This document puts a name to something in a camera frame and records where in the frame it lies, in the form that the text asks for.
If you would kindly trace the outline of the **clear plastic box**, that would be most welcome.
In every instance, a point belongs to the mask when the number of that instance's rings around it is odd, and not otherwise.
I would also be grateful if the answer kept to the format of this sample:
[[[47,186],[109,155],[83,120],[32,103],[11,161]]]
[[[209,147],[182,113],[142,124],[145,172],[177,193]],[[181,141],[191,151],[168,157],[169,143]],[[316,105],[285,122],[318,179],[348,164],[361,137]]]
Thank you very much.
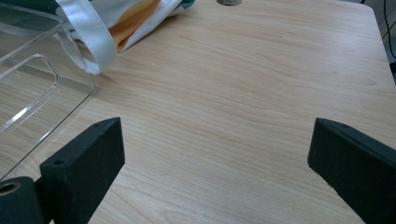
[[[95,89],[61,19],[0,3],[0,181]]]

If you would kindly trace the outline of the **white orange green cloth bag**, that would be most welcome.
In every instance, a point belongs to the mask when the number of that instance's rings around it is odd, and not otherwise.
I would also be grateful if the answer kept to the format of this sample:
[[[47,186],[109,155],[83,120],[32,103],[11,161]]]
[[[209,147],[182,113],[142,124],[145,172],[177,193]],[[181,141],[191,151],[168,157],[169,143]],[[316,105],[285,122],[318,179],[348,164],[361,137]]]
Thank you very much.
[[[122,52],[152,32],[166,18],[194,5],[195,0],[0,0],[1,4],[56,15],[72,36],[82,41],[92,58],[76,60],[98,75]]]

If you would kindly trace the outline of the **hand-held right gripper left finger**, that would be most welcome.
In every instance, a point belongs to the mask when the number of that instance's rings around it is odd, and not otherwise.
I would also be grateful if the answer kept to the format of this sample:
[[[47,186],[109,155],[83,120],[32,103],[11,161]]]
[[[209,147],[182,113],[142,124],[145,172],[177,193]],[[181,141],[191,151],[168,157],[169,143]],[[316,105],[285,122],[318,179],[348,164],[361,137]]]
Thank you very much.
[[[94,123],[40,164],[55,224],[88,224],[125,163],[119,117]]]

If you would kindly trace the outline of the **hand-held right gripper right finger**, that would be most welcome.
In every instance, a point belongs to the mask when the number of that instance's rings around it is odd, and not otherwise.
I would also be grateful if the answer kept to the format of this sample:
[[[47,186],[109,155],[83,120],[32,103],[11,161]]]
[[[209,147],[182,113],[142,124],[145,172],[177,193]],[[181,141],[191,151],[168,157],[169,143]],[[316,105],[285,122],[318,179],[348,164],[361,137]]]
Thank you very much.
[[[307,163],[366,224],[396,224],[395,149],[317,118]]]

